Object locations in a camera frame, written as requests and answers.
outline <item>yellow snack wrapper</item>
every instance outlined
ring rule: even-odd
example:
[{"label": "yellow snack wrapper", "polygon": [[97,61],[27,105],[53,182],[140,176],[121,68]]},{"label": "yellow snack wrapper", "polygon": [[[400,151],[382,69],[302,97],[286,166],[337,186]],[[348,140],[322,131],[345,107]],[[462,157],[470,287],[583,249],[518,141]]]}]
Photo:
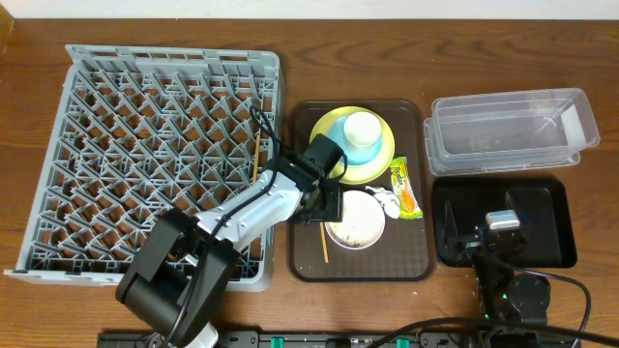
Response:
[{"label": "yellow snack wrapper", "polygon": [[422,218],[424,212],[419,208],[413,188],[410,187],[406,157],[392,159],[389,167],[391,168],[391,186],[399,198],[399,218]]}]

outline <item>clear plastic container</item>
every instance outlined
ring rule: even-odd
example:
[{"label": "clear plastic container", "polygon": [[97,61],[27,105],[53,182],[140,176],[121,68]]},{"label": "clear plastic container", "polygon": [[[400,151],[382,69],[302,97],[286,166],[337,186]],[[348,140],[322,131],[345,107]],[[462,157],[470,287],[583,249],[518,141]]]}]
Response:
[{"label": "clear plastic container", "polygon": [[577,88],[439,99],[424,133],[437,176],[574,165],[600,143]]}]

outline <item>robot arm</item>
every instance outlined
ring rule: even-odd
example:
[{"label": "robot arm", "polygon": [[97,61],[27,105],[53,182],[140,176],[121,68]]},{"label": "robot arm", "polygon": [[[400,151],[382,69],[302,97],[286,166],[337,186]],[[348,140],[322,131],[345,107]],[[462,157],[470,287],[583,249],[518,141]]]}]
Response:
[{"label": "robot arm", "polygon": [[[342,156],[343,150],[335,142],[319,134],[302,155],[279,158],[277,167],[271,162],[271,168],[253,186],[219,207],[194,217],[170,210],[134,257],[116,289],[116,299],[167,336],[181,313],[190,282],[165,261],[187,259],[196,266],[196,284],[170,342],[176,347],[214,346],[218,336],[209,322],[218,311],[241,251],[280,221],[341,219],[339,184],[328,175]],[[211,238],[221,217],[265,189],[274,175],[268,192],[229,217]],[[208,250],[204,262],[195,262],[203,250]]]}]

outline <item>gray dish rack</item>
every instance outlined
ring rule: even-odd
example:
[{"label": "gray dish rack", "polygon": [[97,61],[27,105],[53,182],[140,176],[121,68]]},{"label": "gray dish rack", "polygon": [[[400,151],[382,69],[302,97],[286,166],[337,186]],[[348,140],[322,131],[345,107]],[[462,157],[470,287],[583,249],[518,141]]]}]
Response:
[{"label": "gray dish rack", "polygon": [[[116,285],[157,217],[193,215],[251,185],[259,144],[249,105],[280,136],[283,80],[272,52],[67,45],[70,67],[15,270],[33,283]],[[254,163],[259,146],[259,163]],[[228,290],[262,291],[273,227]],[[191,265],[174,267],[186,272]]]}]

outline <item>wire grid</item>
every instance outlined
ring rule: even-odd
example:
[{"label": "wire grid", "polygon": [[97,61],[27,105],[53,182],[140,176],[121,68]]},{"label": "wire grid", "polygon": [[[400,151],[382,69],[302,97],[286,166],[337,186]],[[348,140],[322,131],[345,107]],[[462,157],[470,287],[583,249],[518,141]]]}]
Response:
[{"label": "wire grid", "polygon": [[[172,206],[193,215],[251,184],[259,130],[249,106],[275,125],[273,78],[73,74],[29,269],[123,273]],[[264,161],[270,143],[260,141]],[[255,276],[263,257],[258,238],[233,278]]]}]

